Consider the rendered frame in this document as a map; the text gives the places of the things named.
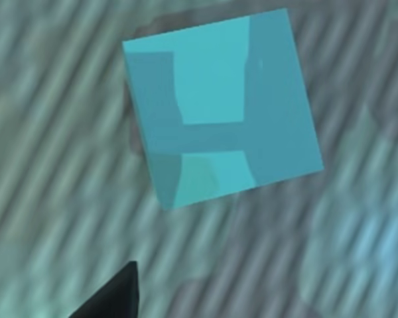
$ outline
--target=striped surface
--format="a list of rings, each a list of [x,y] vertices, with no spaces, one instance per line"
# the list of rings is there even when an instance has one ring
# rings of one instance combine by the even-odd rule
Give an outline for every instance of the striped surface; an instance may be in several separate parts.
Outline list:
[[[223,198],[165,214],[129,151],[119,45],[137,26],[199,3],[0,0],[0,318],[66,317],[133,258],[142,317],[164,317],[168,306],[168,317],[312,317],[310,307],[368,317],[369,306],[347,296],[373,296],[348,286],[362,268],[390,280],[387,267],[352,267],[336,280],[339,269],[324,267],[331,258],[314,246],[336,243],[324,233],[344,209],[361,211],[338,235],[349,249],[368,213],[391,212],[375,218],[375,246],[398,215],[398,2],[290,11],[324,173],[243,193],[234,208]],[[174,19],[186,17],[153,28]],[[309,271],[315,262],[324,275]],[[381,289],[395,297],[379,317],[398,317],[392,279]]]

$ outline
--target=turquoise square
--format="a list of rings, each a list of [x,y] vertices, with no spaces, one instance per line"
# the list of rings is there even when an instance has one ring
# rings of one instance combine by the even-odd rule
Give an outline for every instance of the turquoise square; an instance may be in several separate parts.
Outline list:
[[[123,43],[165,209],[323,169],[285,9]]]

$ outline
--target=textured background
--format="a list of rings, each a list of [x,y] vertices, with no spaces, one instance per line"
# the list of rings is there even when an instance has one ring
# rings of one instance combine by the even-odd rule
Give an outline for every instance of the textured background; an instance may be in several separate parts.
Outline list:
[[[308,2],[324,173],[163,213],[121,40],[283,1],[0,0],[0,318],[66,317],[134,258],[142,317],[398,317],[398,1]]]

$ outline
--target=dark triangular object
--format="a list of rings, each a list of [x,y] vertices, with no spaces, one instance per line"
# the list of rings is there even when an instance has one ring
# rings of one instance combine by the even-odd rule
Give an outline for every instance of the dark triangular object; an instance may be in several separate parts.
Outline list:
[[[70,318],[137,318],[138,312],[139,273],[130,262]]]

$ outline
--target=blurry background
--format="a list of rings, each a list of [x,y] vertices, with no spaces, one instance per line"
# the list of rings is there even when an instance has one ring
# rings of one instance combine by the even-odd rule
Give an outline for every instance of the blurry background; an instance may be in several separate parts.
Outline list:
[[[0,318],[67,317],[132,259],[142,317],[398,317],[398,1],[309,2],[289,13],[325,171],[164,213],[121,41],[215,0],[0,0]]]

